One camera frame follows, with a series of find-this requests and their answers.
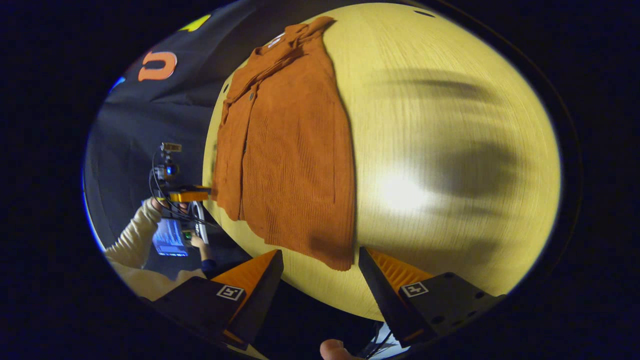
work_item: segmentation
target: person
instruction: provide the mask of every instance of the person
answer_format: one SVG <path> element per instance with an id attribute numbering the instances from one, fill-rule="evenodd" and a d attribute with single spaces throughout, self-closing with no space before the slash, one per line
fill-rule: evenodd
<path id="1" fill-rule="evenodd" d="M 320 344 L 320 356 L 324 360 L 363 360 L 361 357 L 355 357 L 344 348 L 344 344 L 340 340 L 328 339 Z"/>
<path id="2" fill-rule="evenodd" d="M 194 276 L 210 279 L 220 271 L 216 269 L 209 246 L 197 236 L 191 237 L 191 244 L 200 250 L 201 269 L 181 270 L 174 281 L 158 272 L 142 269 L 162 217 L 163 205 L 167 206 L 164 201 L 161 204 L 155 198 L 145 200 L 118 237 L 118 241 L 104 251 L 110 265 L 124 283 L 137 296 L 151 301 L 159 299 Z M 187 204 L 180 204 L 180 208 L 186 212 Z"/>

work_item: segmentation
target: light wood surface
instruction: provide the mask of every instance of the light wood surface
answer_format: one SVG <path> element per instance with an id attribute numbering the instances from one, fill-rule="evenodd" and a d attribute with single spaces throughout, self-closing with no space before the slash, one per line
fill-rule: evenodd
<path id="1" fill-rule="evenodd" d="M 560 165 L 552 125 L 507 60 L 440 14 L 414 10 L 423 11 L 372 3 L 318 15 L 336 19 L 324 44 L 352 128 L 355 241 L 431 274 L 456 272 L 492 295 L 508 293 L 554 224 Z M 207 134 L 207 186 L 224 97 L 221 91 Z M 215 202 L 205 206 L 251 256 L 282 249 L 284 281 L 383 321 L 357 253 L 351 269 L 338 272 L 265 245 Z"/>

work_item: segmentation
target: black backdrop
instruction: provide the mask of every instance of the black backdrop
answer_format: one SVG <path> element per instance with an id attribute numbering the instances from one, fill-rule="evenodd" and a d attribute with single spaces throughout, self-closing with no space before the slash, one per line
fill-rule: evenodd
<path id="1" fill-rule="evenodd" d="M 637 3 L 452 3 L 520 48 L 566 101 L 582 144 L 584 202 L 572 242 L 544 286 L 522 290 L 509 307 L 415 358 L 631 357 L 638 313 L 629 221 L 637 213 L 631 99 L 639 79 L 630 61 L 638 48 L 631 21 Z M 9 189 L 19 196 L 8 219 L 19 241 L 7 239 L 4 262 L 13 264 L 6 272 L 10 358 L 222 357 L 113 276 L 88 241 L 81 196 L 86 134 L 113 82 L 152 44 L 216 7 L 197 0 L 181 6 L 6 5 L 7 139 L 19 150 L 7 159 L 15 169 Z M 28 195 L 33 203 L 24 201 Z M 319 358 L 317 346 L 300 358 Z"/>

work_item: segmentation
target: orange letter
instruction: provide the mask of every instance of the orange letter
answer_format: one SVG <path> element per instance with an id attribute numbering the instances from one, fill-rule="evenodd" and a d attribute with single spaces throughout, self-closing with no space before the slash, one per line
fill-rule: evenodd
<path id="1" fill-rule="evenodd" d="M 150 61 L 163 61 L 164 67 L 161 69 L 147 69 L 144 64 Z M 138 81 L 143 80 L 164 80 L 173 74 L 175 66 L 178 64 L 178 57 L 168 51 L 161 53 L 149 52 L 142 60 L 142 68 L 138 73 Z"/>

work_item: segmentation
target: mounting hole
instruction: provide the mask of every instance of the mounting hole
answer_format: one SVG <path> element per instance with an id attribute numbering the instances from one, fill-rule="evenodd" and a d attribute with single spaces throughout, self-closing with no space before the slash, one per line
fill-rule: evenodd
<path id="1" fill-rule="evenodd" d="M 431 323 L 442 323 L 444 321 L 444 316 L 438 315 L 431 319 Z"/>
<path id="2" fill-rule="evenodd" d="M 430 13 L 423 13 L 423 12 L 419 12 L 417 10 L 414 10 L 413 12 L 419 13 L 420 15 L 427 15 L 427 16 L 430 16 L 430 17 L 435 17 L 435 16 L 431 15 Z"/>

